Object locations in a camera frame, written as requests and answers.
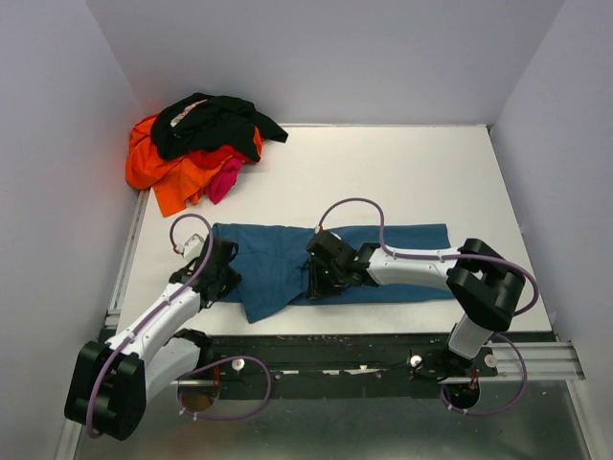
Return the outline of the teal blue t shirt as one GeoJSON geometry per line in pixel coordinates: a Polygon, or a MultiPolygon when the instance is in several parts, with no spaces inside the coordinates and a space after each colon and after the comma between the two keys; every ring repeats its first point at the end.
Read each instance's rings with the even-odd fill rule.
{"type": "MultiPolygon", "coordinates": [[[[238,254],[230,267],[242,279],[224,301],[241,303],[249,323],[272,316],[287,305],[396,304],[452,299],[450,292],[435,287],[390,285],[353,287],[330,298],[309,300],[307,244],[314,237],[314,230],[216,223],[213,231],[215,237],[238,244],[238,254]]],[[[355,249],[361,243],[378,242],[376,225],[342,226],[331,231],[355,249]]],[[[385,240],[391,246],[410,249],[450,247],[444,223],[387,226],[385,240]]]]}

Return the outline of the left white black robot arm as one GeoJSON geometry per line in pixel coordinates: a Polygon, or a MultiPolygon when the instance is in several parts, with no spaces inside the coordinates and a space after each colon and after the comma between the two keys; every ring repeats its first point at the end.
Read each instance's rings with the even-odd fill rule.
{"type": "Polygon", "coordinates": [[[213,340],[185,323],[226,297],[241,281],[231,263],[238,243],[192,236],[160,297],[137,320],[104,342],[88,341],[77,356],[64,416],[100,435],[127,439],[148,402],[180,377],[205,377],[213,340]]]}

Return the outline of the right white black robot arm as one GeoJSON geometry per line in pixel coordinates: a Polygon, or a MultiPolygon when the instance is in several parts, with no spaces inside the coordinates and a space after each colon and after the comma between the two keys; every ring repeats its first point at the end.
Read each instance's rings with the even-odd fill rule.
{"type": "Polygon", "coordinates": [[[306,251],[311,298],[362,286],[407,285],[450,292],[464,311],[440,354],[443,369],[454,376],[473,367],[493,334],[509,329],[527,281],[519,267],[478,239],[438,250],[399,249],[381,242],[355,249],[321,230],[306,251]]]}

